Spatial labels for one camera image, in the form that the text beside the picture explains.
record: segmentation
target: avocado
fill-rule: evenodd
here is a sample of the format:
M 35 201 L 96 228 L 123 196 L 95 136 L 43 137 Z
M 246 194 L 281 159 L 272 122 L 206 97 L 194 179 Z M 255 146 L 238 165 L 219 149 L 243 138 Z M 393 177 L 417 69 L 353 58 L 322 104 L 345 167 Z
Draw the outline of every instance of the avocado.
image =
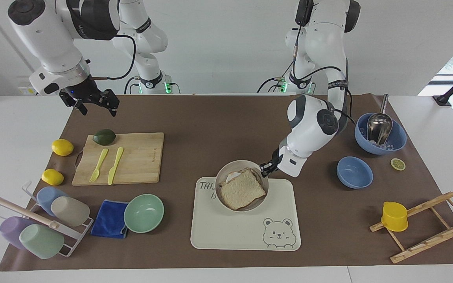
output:
M 103 129 L 96 132 L 92 140 L 94 140 L 94 142 L 98 145 L 109 145 L 113 143 L 113 141 L 115 141 L 115 138 L 115 132 L 111 131 L 110 129 Z

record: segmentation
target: bear drawing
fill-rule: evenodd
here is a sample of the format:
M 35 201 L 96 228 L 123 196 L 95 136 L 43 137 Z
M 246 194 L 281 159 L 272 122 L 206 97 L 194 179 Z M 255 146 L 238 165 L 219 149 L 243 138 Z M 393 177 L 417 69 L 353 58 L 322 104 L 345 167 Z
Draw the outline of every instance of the bear drawing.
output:
M 283 221 L 273 221 L 270 218 L 263 220 L 265 225 L 265 233 L 263 234 L 263 242 L 267 247 L 285 248 L 293 247 L 296 243 L 296 236 L 293 233 L 293 222 L 289 219 Z

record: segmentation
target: small blue bowl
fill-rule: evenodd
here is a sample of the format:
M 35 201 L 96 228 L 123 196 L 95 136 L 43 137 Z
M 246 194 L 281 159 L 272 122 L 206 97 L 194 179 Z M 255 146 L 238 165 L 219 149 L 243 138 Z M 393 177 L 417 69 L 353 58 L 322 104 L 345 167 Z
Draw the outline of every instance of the small blue bowl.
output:
M 359 128 L 366 130 L 368 118 L 370 118 L 370 116 L 372 115 L 373 113 L 364 114 L 356 122 L 354 137 L 356 138 L 358 145 L 365 151 L 376 155 L 386 155 L 401 150 L 407 144 L 407 134 L 405 133 L 403 127 L 401 127 L 395 120 L 392 120 L 392 130 L 390 131 L 390 135 L 386 140 L 386 143 L 393 146 L 394 149 L 392 150 L 381 149 L 380 147 L 377 147 L 376 145 L 370 143 L 363 135 L 361 135 Z
M 374 180 L 370 166 L 353 156 L 346 156 L 338 161 L 337 175 L 340 182 L 351 189 L 366 188 Z

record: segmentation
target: brown table mat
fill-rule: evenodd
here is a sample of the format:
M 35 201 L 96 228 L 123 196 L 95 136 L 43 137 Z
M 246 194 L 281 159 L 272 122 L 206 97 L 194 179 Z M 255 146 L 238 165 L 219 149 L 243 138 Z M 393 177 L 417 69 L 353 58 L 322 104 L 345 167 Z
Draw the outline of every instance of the brown table mat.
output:
M 70 258 L 57 255 L 41 260 L 28 251 L 9 246 L 0 270 L 391 265 L 389 257 L 400 252 L 398 246 L 385 229 L 375 233 L 369 229 L 379 222 L 383 202 L 397 201 L 410 208 L 441 193 L 410 139 L 399 152 L 374 156 L 357 145 L 352 124 L 308 159 L 300 177 L 292 178 L 282 172 L 271 175 L 288 179 L 295 188 L 302 237 L 299 250 L 198 250 L 190 244 L 196 181 L 203 176 L 215 176 L 233 160 L 268 161 L 289 133 L 286 109 L 294 98 L 121 96 L 115 118 L 106 109 L 93 105 L 88 105 L 87 116 L 73 111 L 61 138 L 75 145 L 74 153 L 67 157 L 53 154 L 47 165 L 65 175 L 64 184 L 58 188 L 88 204 L 93 218 L 104 199 L 130 201 L 137 195 L 152 193 L 164 202 L 164 219 L 151 233 L 129 232 L 123 240 L 87 235 Z M 381 99 L 373 95 L 354 96 L 354 118 L 376 112 Z M 391 106 L 387 113 L 399 121 Z M 163 132 L 160 182 L 70 185 L 74 161 L 86 136 L 104 128 L 116 133 Z M 372 185 L 352 190 L 340 183 L 336 165 L 344 156 L 357 156 L 372 167 Z M 405 171 L 390 166 L 395 157 L 406 162 Z M 37 189 L 44 186 L 40 181 Z M 453 213 L 447 204 L 439 204 L 436 210 L 453 225 Z M 430 211 L 424 211 L 410 217 L 408 230 L 397 236 L 405 247 L 410 247 L 443 230 L 439 220 Z M 453 263 L 453 239 L 402 262 L 446 263 Z

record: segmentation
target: bowl of ice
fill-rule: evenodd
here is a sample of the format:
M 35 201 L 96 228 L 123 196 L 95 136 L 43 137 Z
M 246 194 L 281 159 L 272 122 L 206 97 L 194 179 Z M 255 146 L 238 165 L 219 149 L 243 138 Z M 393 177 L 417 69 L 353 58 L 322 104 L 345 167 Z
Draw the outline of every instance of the bowl of ice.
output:
M 356 122 L 354 137 L 358 145 L 365 151 L 376 155 L 386 155 L 401 150 L 407 143 L 407 134 L 395 120 L 392 120 L 392 130 L 385 144 L 378 145 L 375 141 L 366 139 L 366 125 L 368 118 L 372 115 L 373 113 L 364 114 Z

